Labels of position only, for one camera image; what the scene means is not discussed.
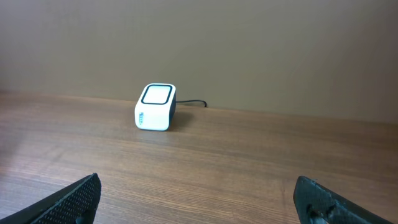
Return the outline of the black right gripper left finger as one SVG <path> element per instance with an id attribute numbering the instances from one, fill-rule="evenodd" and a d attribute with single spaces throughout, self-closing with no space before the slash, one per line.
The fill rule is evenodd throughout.
<path id="1" fill-rule="evenodd" d="M 1 219 L 1 224 L 93 224 L 101 198 L 96 173 Z"/>

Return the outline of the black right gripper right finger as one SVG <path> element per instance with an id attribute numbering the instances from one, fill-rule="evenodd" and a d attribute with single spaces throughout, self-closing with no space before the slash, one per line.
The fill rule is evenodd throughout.
<path id="1" fill-rule="evenodd" d="M 298 177 L 293 200 L 300 223 L 392 224 L 306 176 Z"/>

